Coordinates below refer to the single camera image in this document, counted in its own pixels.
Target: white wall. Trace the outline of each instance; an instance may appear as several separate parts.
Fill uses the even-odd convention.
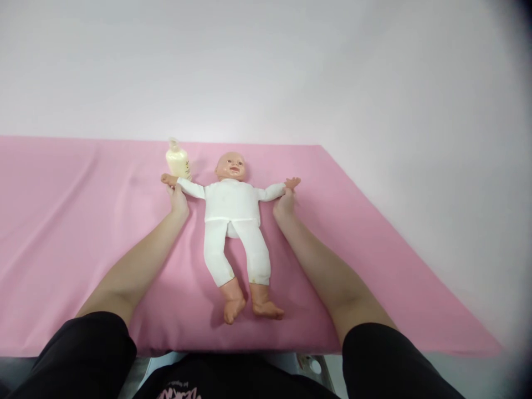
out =
[[[0,133],[322,144],[512,346],[532,125],[503,11],[481,0],[4,0]]]

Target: baby doll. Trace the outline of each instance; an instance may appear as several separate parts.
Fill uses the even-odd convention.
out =
[[[272,201],[282,196],[285,187],[293,190],[301,179],[287,179],[285,183],[271,185],[265,190],[254,188],[243,182],[245,161],[237,152],[224,154],[214,172],[219,182],[207,187],[167,173],[161,176],[161,181],[172,187],[179,184],[185,194],[205,200],[203,254],[207,268],[226,300],[225,322],[233,324],[245,307],[238,280],[223,253],[226,236],[240,238],[244,245],[253,312],[258,316],[281,320],[284,311],[275,306],[268,295],[270,258],[259,228],[259,201]]]

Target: black sleeve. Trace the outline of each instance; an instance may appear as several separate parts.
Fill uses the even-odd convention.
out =
[[[69,320],[8,399],[117,398],[136,353],[126,324],[113,313]]]
[[[378,323],[349,331],[342,351],[351,399],[463,398],[399,331]]]

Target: person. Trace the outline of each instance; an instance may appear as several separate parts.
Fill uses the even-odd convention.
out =
[[[136,356],[127,327],[188,217],[179,185],[168,192],[171,212],[109,270],[9,399],[118,396]],[[462,397],[397,330],[360,277],[297,218],[290,189],[275,205],[274,218],[332,318],[351,399]],[[336,396],[309,378],[242,354],[189,354],[156,370],[135,394],[136,399],[224,397]]]

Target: doll leg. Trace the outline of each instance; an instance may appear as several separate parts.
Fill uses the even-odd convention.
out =
[[[205,241],[203,256],[209,272],[218,287],[234,278],[233,269],[229,264],[223,248],[226,246],[228,221],[217,220],[205,223]]]
[[[205,223],[203,255],[214,282],[226,300],[223,318],[227,324],[233,324],[245,307],[245,299],[238,280],[234,278],[233,269],[223,253],[228,223],[222,220]]]
[[[251,220],[232,223],[245,249],[253,312],[258,316],[281,320],[284,311],[269,299],[270,255],[258,222]]]

